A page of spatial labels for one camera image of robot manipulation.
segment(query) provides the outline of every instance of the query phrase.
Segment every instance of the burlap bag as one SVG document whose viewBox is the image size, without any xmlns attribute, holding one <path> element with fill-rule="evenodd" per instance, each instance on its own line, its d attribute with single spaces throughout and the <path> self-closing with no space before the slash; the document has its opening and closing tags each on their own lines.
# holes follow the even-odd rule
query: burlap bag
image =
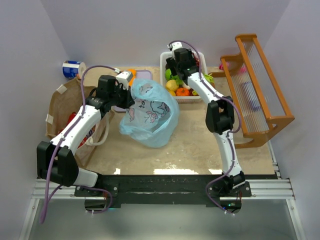
<svg viewBox="0 0 320 240">
<path fill-rule="evenodd" d="M 52 95 L 49 113 L 46 118 L 46 136 L 54 138 L 58 132 L 67 126 L 68 118 L 71 113 L 78 112 L 82 105 L 82 95 L 80 81 L 74 78 L 64 85 L 61 85 Z M 94 86 L 85 86 L 84 95 L 87 97 Z M 109 122 L 114 116 L 110 111 L 99 123 L 95 125 L 92 140 L 98 142 L 105 131 L 106 121 Z M 86 168 L 94 152 L 95 146 L 83 144 L 75 153 L 76 163 L 80 168 Z"/>
</svg>

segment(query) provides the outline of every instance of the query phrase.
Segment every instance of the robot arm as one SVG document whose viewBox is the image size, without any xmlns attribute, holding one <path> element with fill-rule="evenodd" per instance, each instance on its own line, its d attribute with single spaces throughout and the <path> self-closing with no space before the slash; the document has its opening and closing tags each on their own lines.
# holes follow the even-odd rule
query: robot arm
<svg viewBox="0 0 320 240">
<path fill-rule="evenodd" d="M 223 95 L 211 84 L 203 81 L 205 78 L 202 73 L 200 78 L 199 67 L 191 50 L 183 48 L 181 42 L 173 42 L 168 47 L 173 57 L 167 58 L 166 62 L 172 75 L 178 75 L 207 104 L 205 123 L 216 138 L 222 159 L 222 171 L 227 173 L 225 179 L 227 188 L 235 189 L 245 183 L 245 176 L 238 162 L 233 133 L 230 132 L 235 122 L 233 106 L 221 99 Z"/>
<path fill-rule="evenodd" d="M 102 75 L 99 78 L 95 89 L 96 94 L 86 98 L 84 111 L 81 106 L 79 112 L 60 134 L 50 142 L 42 141 L 37 146 L 38 177 L 46 179 L 54 149 L 62 140 L 53 162 L 50 180 L 66 187 L 99 185 L 99 174 L 79 168 L 75 154 L 82 139 L 110 111 L 112 106 L 126 109 L 134 104 L 129 87 L 132 77 L 131 72 L 123 71 L 116 77 Z"/>
</svg>

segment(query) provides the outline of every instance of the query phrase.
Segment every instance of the blue plastic bag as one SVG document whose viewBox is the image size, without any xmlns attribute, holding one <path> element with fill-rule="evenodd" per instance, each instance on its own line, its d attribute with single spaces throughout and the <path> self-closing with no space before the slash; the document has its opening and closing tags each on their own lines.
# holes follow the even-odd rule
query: blue plastic bag
<svg viewBox="0 0 320 240">
<path fill-rule="evenodd" d="M 134 105 L 127 109 L 119 124 L 121 134 L 152 148 L 169 142 L 179 120 L 179 106 L 159 83 L 135 79 L 131 87 Z"/>
</svg>

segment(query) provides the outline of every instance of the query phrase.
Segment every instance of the cartoon print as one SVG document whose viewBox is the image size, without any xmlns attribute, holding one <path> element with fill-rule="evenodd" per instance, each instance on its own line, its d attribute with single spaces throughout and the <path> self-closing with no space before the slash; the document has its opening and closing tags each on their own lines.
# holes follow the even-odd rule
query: cartoon print
<svg viewBox="0 0 320 240">
<path fill-rule="evenodd" d="M 139 108 L 144 109 L 145 108 L 145 104 L 146 104 L 146 102 L 142 100 Z"/>
<path fill-rule="evenodd" d="M 141 86 L 139 91 L 143 95 L 143 94 L 146 94 L 147 92 L 149 92 L 153 88 L 154 88 L 153 86 L 151 86 L 149 83 L 147 83 L 147 84 Z"/>
<path fill-rule="evenodd" d="M 130 107 L 128 110 L 129 116 L 130 116 L 130 123 L 135 119 L 135 109 Z"/>
<path fill-rule="evenodd" d="M 156 101 L 150 102 L 150 106 L 152 108 L 152 111 L 154 111 L 157 114 L 160 114 L 161 117 L 164 117 L 168 112 L 170 112 L 170 108 L 164 102 L 162 102 L 160 106 L 159 106 L 159 104 L 160 104 L 160 102 L 156 102 Z"/>
<path fill-rule="evenodd" d="M 146 111 L 145 113 L 148 114 L 148 116 L 144 117 L 146 119 L 144 122 L 150 120 L 150 123 L 153 124 L 155 120 L 158 119 L 158 115 L 152 111 Z"/>
</svg>

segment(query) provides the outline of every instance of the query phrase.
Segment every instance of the plastic basket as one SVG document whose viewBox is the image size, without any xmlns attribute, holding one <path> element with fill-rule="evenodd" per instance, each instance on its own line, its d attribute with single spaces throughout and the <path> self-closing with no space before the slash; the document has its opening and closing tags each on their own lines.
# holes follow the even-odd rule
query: plastic basket
<svg viewBox="0 0 320 240">
<path fill-rule="evenodd" d="M 201 52 L 199 52 L 199 55 L 201 60 L 202 72 L 204 74 L 208 74 L 205 56 Z M 165 86 L 167 82 L 165 77 L 167 64 L 166 59 L 172 56 L 173 55 L 171 51 L 165 51 L 160 55 L 160 84 L 162 86 Z M 178 103 L 199 103 L 202 101 L 200 96 L 174 96 L 174 98 L 177 100 Z"/>
</svg>

